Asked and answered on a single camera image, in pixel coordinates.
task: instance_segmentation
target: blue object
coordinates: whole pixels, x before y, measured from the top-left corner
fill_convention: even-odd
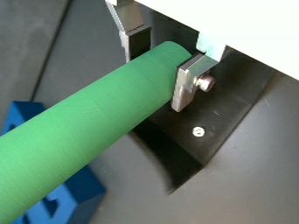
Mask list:
[[[38,102],[13,101],[4,120],[2,134],[44,111]],[[99,207],[105,188],[85,166],[13,221],[13,224],[81,224]]]

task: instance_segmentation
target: small screw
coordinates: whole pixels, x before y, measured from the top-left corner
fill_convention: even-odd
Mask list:
[[[209,92],[215,82],[216,80],[213,77],[211,77],[208,74],[203,74],[199,77],[195,85],[201,91]]]
[[[195,127],[192,129],[192,134],[196,136],[196,137],[203,137],[204,136],[204,128],[203,127]]]

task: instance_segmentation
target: textured green surface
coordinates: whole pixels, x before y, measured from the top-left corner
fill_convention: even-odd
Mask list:
[[[191,55],[164,42],[0,137],[0,223],[9,223],[169,101]]]

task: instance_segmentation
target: bolt head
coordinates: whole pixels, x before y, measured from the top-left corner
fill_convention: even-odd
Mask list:
[[[192,129],[192,134],[196,136],[196,137],[203,137],[204,136],[204,128],[203,127],[195,127]]]
[[[209,92],[213,84],[215,84],[216,80],[212,76],[209,75],[201,75],[200,78],[197,79],[196,82],[196,87],[204,91],[204,92]]]

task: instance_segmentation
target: hole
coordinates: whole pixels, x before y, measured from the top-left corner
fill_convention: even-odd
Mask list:
[[[22,224],[30,224],[26,214],[22,216]]]
[[[54,212],[57,210],[58,207],[58,203],[57,200],[48,200],[46,198],[41,199],[42,204],[45,205],[45,208],[49,212],[50,217],[54,215]]]

